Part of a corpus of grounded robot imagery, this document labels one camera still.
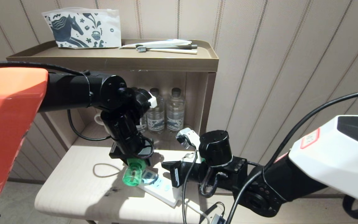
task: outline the white toothbrush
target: white toothbrush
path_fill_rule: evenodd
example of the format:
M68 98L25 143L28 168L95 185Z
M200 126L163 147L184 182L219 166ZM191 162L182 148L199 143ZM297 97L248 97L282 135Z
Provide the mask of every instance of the white toothbrush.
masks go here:
M181 54L197 54L197 50L185 50L185 49L166 49L166 48L151 48L148 51L158 51L158 52L169 52L169 53L181 53Z

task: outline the horse print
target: horse print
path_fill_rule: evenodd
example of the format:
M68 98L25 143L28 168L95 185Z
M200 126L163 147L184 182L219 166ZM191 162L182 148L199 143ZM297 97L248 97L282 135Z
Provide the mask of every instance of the horse print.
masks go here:
M81 27L76 22L75 16L63 16L59 20L52 21L51 29L56 41L68 42L70 44L76 45L77 47L88 47L88 45L81 40L78 40L71 36L71 29L78 31L80 35L84 34Z

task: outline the white cable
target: white cable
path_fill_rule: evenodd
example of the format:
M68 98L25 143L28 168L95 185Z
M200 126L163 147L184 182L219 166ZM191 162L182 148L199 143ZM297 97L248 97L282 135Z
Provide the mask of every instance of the white cable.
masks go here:
M197 207L195 207L194 205L192 205L191 203L193 203L190 199L185 199L186 200L186 205L188 207L190 207L191 209L193 209L195 212L199 213L200 215L204 216L206 221L207 221L207 224L210 224L211 220L209 219L209 217L203 213L203 211L201 211L200 209L198 209Z

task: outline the floor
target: floor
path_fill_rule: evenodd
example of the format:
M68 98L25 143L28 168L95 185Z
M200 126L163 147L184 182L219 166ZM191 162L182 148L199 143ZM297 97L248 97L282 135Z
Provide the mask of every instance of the floor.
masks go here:
M34 200L41 185L7 182L0 196L0 224L87 224L84 220L44 215L34 209ZM210 206L217 201L226 205L224 218L233 203L232 196L215 195L207 199ZM342 209L341 199L298 199L283 204L277 216L265 218L237 207L232 224L356 224Z

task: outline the bottle cap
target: bottle cap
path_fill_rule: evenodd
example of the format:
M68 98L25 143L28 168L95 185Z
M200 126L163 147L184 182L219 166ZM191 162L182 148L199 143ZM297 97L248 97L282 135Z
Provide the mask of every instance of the bottle cap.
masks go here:
M172 89L172 97L173 98L179 98L181 93L182 93L182 91L180 90L180 88L173 88Z
M159 95L159 89L158 88L151 88L150 93L153 94L153 96Z

